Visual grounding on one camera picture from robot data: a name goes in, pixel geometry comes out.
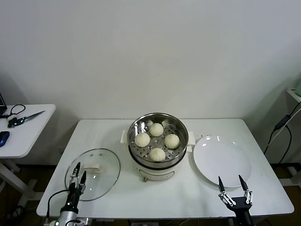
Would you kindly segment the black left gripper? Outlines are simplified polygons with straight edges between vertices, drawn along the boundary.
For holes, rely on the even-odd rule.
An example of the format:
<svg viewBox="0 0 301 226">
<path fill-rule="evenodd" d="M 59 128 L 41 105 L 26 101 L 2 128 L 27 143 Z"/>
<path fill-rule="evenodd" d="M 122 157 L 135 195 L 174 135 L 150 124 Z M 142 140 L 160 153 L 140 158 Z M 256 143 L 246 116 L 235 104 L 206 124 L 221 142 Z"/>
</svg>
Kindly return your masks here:
<svg viewBox="0 0 301 226">
<path fill-rule="evenodd" d="M 69 194 L 66 200 L 67 211 L 78 211 L 79 198 L 86 188 L 87 172 L 84 171 L 80 182 L 78 183 L 79 170 L 80 162 L 77 163 L 76 167 L 73 169 L 72 174 L 70 175 L 70 185 L 74 186 L 69 187 Z"/>
</svg>

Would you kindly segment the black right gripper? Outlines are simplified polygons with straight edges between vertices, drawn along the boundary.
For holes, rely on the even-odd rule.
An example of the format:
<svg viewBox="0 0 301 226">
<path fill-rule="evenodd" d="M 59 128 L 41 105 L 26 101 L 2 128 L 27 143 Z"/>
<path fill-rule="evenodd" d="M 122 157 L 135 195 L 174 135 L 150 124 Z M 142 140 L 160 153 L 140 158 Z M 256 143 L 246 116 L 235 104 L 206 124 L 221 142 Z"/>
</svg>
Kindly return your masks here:
<svg viewBox="0 0 301 226">
<path fill-rule="evenodd" d="M 227 195 L 225 192 L 225 188 L 223 185 L 223 182 L 221 180 L 221 177 L 218 177 L 218 186 L 219 186 L 219 198 L 221 201 L 228 207 L 230 206 L 232 211 L 249 211 L 251 208 L 251 205 L 253 204 L 253 192 L 248 188 L 247 183 L 244 181 L 244 179 L 241 177 L 241 175 L 238 176 L 239 181 L 241 183 L 242 189 L 244 191 L 244 197 L 233 197 Z"/>
</svg>

